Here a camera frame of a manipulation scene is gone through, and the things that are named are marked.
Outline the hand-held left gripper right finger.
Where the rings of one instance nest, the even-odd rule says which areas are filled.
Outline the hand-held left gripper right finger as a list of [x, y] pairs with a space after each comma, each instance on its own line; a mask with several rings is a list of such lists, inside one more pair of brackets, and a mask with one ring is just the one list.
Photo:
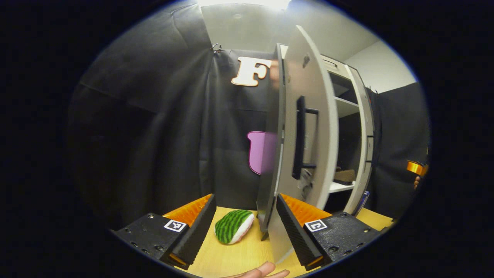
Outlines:
[[282, 193], [276, 197], [276, 211], [307, 271], [343, 260], [381, 235], [350, 213], [330, 214]]

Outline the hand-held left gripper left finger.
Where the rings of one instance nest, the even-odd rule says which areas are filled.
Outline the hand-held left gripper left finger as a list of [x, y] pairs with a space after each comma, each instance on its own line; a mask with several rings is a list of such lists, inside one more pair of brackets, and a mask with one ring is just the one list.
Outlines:
[[208, 194], [164, 215], [147, 213], [113, 234], [134, 250], [187, 270], [195, 261], [217, 210]]

